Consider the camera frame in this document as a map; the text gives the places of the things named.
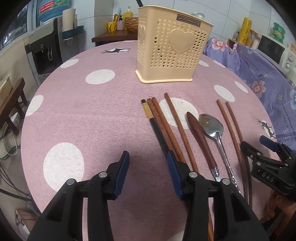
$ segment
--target heart emblem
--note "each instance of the heart emblem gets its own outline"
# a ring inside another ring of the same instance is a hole
[[[145,38],[145,33],[146,33],[146,28],[145,26],[139,26],[138,30],[138,36],[139,36],[139,41],[142,42]]]
[[[194,44],[196,38],[192,32],[174,29],[170,32],[168,39],[172,48],[180,54],[189,49]]]

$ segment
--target wicker basket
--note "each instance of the wicker basket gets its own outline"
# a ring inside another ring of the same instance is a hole
[[[129,32],[138,32],[139,18],[125,18],[124,25]]]
[[[173,9],[139,8],[138,69],[143,83],[192,81],[213,25]]]

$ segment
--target pink flower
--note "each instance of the pink flower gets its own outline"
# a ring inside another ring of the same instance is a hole
[[[264,86],[264,84],[265,82],[263,80],[260,80],[259,83],[258,81],[254,81],[252,84],[252,90],[258,98],[260,98],[262,96],[262,93],[266,91],[266,87]]]
[[[224,43],[224,42],[221,41],[221,40],[212,39],[212,42],[213,42],[213,44],[212,44],[212,48],[213,48],[214,50],[221,49],[222,52],[224,52],[225,47],[228,47],[227,44]]]

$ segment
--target microwave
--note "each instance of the microwave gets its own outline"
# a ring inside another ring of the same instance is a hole
[[[286,75],[296,66],[296,55],[270,36],[262,35],[256,51]]]

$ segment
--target round table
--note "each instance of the round table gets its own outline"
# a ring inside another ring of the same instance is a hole
[[[234,145],[216,100],[221,100],[226,111],[225,101],[231,102],[245,141],[266,156],[276,158],[259,143],[261,135],[268,136],[259,121],[269,125],[271,122],[253,91],[233,72],[207,56],[201,56],[192,82],[147,85],[138,80],[136,69],[137,41],[93,48],[57,68],[40,86],[26,113],[21,140],[25,177],[43,211],[67,179],[88,180],[105,171],[110,163],[119,161],[127,150],[130,166],[122,194],[116,201],[108,202],[114,239],[181,240],[187,211],[174,192],[165,157],[141,99],[157,98],[191,167],[164,99],[164,93],[168,92],[199,171],[211,180],[185,113],[190,111],[196,117],[207,113],[219,119],[224,126],[223,144],[241,191],[241,171]],[[215,142],[209,138],[207,141],[220,177],[228,177]],[[264,212],[269,194],[267,186],[253,179],[253,210],[258,217]],[[84,240],[87,240],[86,206],[85,201]]]

